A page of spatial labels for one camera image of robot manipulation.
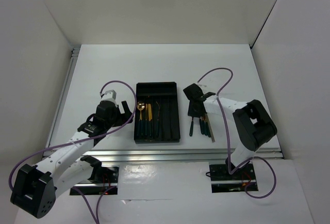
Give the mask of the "gold spoon green handle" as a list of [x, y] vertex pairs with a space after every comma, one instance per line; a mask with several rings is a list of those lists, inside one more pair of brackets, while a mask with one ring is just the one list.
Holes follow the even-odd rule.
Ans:
[[139, 101], [137, 103], [137, 110], [139, 111], [139, 122], [138, 122], [138, 136], [141, 136], [142, 134], [142, 111], [145, 109], [145, 103], [143, 101]]

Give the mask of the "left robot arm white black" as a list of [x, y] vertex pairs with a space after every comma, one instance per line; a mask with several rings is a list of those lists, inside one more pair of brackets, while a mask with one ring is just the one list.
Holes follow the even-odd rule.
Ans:
[[37, 219], [44, 217], [65, 191], [83, 180], [97, 182], [102, 163], [85, 153], [107, 136], [113, 127], [132, 122], [132, 113], [123, 101], [120, 112], [114, 100], [102, 100], [96, 112], [77, 132], [48, 158], [31, 166], [23, 165], [16, 175], [10, 201]]

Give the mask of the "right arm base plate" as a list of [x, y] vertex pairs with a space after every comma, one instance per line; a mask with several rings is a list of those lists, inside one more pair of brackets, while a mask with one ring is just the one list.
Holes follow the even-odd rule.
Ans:
[[251, 163], [230, 175], [225, 164], [209, 165], [209, 171], [205, 176], [211, 180], [212, 193], [234, 193], [258, 191], [254, 167]]

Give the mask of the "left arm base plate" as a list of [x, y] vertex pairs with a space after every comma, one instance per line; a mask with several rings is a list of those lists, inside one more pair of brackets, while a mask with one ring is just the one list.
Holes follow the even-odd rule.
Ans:
[[106, 190], [106, 195], [117, 195], [118, 180], [118, 166], [102, 167], [92, 178], [81, 181], [75, 187], [86, 196], [98, 196]]

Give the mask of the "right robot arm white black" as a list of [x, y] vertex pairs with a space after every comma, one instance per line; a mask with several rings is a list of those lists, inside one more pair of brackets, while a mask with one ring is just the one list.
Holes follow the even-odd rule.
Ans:
[[[277, 135], [276, 125], [259, 100], [234, 101], [213, 92], [204, 93], [197, 84], [186, 87], [183, 92], [189, 100], [188, 116], [200, 118], [215, 114], [223, 117], [228, 151], [225, 173], [231, 179], [241, 175], [256, 151]], [[230, 151], [228, 120], [234, 122], [240, 140], [234, 152]]]

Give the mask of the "gold fork green handle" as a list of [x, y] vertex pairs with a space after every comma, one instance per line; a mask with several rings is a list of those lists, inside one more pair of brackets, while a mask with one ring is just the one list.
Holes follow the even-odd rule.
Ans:
[[189, 129], [190, 137], [192, 137], [192, 135], [193, 135], [193, 130], [194, 130], [194, 117], [191, 118], [191, 122], [190, 122], [190, 129]]
[[204, 120], [202, 117], [200, 117], [199, 119], [199, 123], [200, 123], [200, 131], [202, 135], [205, 135], [205, 129], [204, 129]]

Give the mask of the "green handled fork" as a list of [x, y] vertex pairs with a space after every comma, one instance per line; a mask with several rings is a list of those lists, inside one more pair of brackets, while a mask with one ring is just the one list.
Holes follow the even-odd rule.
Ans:
[[157, 119], [156, 119], [156, 135], [155, 135], [155, 137], [158, 138], [159, 133], [160, 133], [160, 104], [158, 103], [158, 101], [156, 101], [156, 104], [157, 104]]

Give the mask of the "green handled knife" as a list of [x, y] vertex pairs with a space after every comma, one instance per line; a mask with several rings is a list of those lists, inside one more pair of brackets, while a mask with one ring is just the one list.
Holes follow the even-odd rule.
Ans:
[[146, 104], [146, 111], [145, 111], [145, 134], [148, 137], [152, 136], [152, 108], [151, 104]]

